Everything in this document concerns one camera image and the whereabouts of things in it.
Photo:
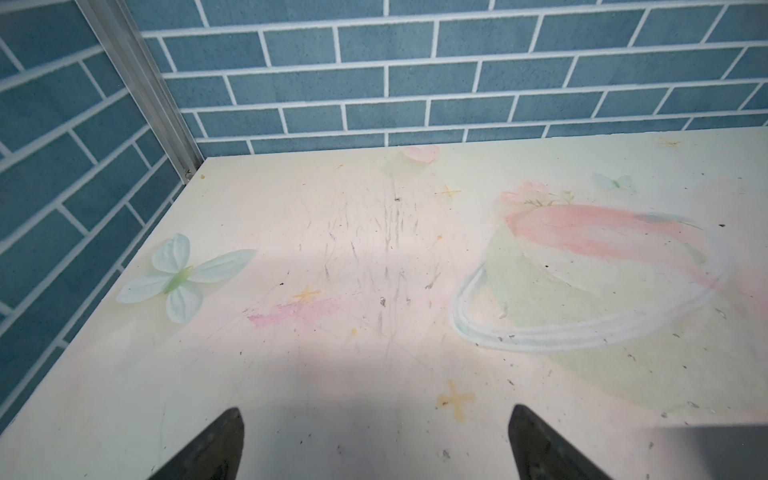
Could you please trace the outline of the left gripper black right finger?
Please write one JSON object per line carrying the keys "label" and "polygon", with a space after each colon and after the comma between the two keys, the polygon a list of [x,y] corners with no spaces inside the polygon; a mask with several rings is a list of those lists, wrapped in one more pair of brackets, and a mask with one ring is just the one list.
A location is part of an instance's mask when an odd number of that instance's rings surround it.
{"label": "left gripper black right finger", "polygon": [[514,406],[508,436],[521,479],[610,479],[526,405]]}

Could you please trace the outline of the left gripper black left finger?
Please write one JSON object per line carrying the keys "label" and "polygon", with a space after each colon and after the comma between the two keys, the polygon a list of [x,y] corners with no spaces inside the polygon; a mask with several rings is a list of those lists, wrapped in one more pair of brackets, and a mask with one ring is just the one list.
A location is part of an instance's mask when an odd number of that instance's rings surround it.
{"label": "left gripper black left finger", "polygon": [[235,479],[239,470],[245,437],[240,410],[225,410],[149,480]]}

